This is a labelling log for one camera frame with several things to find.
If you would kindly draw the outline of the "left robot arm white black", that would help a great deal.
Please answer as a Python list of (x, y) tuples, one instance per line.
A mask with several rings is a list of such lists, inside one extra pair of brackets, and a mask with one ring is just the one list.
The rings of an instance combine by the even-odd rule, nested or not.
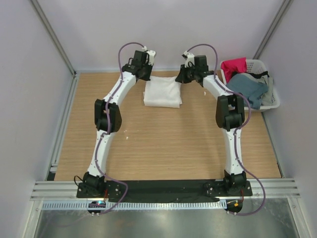
[(119, 66), (120, 77), (111, 91), (94, 104), (94, 123), (97, 129), (96, 145), (91, 163), (78, 185), (77, 197), (101, 197), (106, 191), (105, 172), (108, 152), (115, 134), (122, 124), (119, 106), (139, 79), (149, 81), (156, 52), (143, 47), (136, 50), (128, 63)]

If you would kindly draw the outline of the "white t shirt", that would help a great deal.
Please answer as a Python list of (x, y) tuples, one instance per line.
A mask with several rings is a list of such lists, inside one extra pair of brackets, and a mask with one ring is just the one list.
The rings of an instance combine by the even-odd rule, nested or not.
[(146, 82), (144, 105), (147, 107), (180, 108), (181, 83), (174, 77), (151, 76)]

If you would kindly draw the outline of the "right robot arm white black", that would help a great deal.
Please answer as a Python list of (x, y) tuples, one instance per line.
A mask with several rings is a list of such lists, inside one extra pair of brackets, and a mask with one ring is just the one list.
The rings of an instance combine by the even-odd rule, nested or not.
[(195, 56), (190, 52), (183, 55), (185, 63), (181, 65), (176, 82), (186, 84), (196, 81), (207, 89), (216, 99), (215, 120), (222, 130), (226, 151), (224, 178), (220, 186), (228, 195), (239, 196), (247, 184), (246, 173), (241, 167), (241, 126), (245, 121), (244, 102), (241, 96), (233, 94), (210, 71), (205, 55)]

